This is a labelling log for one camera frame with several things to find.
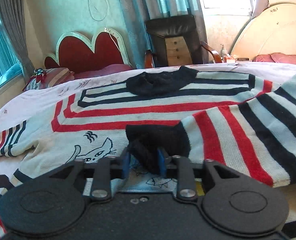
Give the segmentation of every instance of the pillow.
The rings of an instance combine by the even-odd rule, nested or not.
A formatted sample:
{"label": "pillow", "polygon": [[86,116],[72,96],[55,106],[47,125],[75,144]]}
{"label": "pillow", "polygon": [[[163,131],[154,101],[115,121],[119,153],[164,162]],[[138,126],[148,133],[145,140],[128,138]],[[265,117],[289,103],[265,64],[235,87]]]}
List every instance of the pillow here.
{"label": "pillow", "polygon": [[283,53],[271,54],[272,59],[276,63],[287,63],[296,65],[296,55],[286,55]]}
{"label": "pillow", "polygon": [[75,79],[101,77],[101,76],[106,76],[106,75],[119,73],[127,70],[132,70],[132,68],[129,65],[125,65],[125,64],[113,64],[101,70],[85,71],[85,72],[75,74],[74,76],[75,76]]}
{"label": "pillow", "polygon": [[20,73],[22,73],[21,67],[16,63],[0,77],[0,85]]}
{"label": "pillow", "polygon": [[47,75],[44,76],[44,81],[39,81],[36,83],[36,77],[31,77],[31,80],[27,83],[23,91],[31,89],[40,90],[51,88],[75,79],[75,77],[73,76],[74,73],[71,72],[68,68],[52,68],[43,71],[47,73]]}
{"label": "pillow", "polygon": [[272,57],[267,54],[267,55],[258,55],[255,57],[254,62],[274,62]]}

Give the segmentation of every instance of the knitted sweater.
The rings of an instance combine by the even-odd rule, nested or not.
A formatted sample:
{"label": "knitted sweater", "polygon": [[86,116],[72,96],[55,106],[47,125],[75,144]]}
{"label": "knitted sweater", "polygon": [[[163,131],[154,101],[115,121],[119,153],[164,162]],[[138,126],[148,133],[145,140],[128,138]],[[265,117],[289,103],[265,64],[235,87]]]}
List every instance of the knitted sweater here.
{"label": "knitted sweater", "polygon": [[[126,125],[167,125],[193,162],[215,159],[271,186],[296,183],[296,76],[277,88],[243,73],[142,73],[71,95],[1,132],[0,157],[29,150],[11,179],[17,186],[76,158],[121,154]],[[112,182],[113,192],[175,190],[175,181],[131,168],[125,185]]]}

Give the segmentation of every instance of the decorative bow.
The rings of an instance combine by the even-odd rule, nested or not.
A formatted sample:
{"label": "decorative bow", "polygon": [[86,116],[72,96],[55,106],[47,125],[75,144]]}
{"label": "decorative bow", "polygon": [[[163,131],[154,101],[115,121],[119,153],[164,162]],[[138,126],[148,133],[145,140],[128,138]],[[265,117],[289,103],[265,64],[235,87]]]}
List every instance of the decorative bow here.
{"label": "decorative bow", "polygon": [[34,75],[32,75],[29,79],[29,81],[27,82],[27,84],[25,85],[25,87],[23,88],[23,91],[26,90],[28,84],[35,78],[36,79],[36,84],[38,82],[44,83],[46,80],[46,76],[47,76],[47,72],[46,70],[42,69],[42,68],[38,68],[34,70]]}

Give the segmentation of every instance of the red pillow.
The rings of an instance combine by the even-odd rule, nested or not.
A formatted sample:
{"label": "red pillow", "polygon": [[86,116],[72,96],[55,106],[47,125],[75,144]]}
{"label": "red pillow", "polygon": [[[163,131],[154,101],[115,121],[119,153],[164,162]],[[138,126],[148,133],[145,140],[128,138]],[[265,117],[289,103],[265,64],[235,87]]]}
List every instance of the red pillow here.
{"label": "red pillow", "polygon": [[81,73],[75,74],[74,76],[75,76],[75,79],[83,79],[83,78],[101,77],[101,76],[106,76],[106,75],[128,71],[128,70],[132,70],[132,68],[129,65],[113,64],[101,70],[81,72]]}
{"label": "red pillow", "polygon": [[283,53],[273,53],[271,54],[272,59],[276,63],[287,63],[296,65],[296,55],[286,55]]}
{"label": "red pillow", "polygon": [[32,79],[25,89],[23,91],[35,89],[45,89],[45,88],[51,88],[56,85],[72,81],[75,79],[73,76],[73,72],[71,72],[68,68],[52,68],[52,69],[46,69],[47,76],[45,77],[45,80],[43,82],[36,83],[36,79]]}
{"label": "red pillow", "polygon": [[274,62],[272,57],[267,54],[267,55],[258,55],[255,57],[254,62]]}

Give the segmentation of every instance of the electrical cord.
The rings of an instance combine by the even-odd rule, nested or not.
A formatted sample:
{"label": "electrical cord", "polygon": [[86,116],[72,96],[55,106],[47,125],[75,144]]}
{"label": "electrical cord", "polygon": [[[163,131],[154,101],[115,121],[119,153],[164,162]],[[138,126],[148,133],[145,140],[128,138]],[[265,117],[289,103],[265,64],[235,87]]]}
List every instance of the electrical cord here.
{"label": "electrical cord", "polygon": [[96,22],[102,22],[104,19],[106,19],[107,14],[108,14],[108,7],[109,7],[109,4],[108,4],[108,0],[105,0],[105,2],[106,2],[106,5],[107,5],[107,9],[106,9],[105,16],[104,16],[101,20],[97,20],[97,19],[95,19],[95,18],[92,16],[92,13],[91,13],[91,10],[90,10],[90,3],[89,3],[89,0],[88,0],[88,9],[89,9],[89,13],[90,13],[91,18],[92,18],[94,21],[96,21]]}

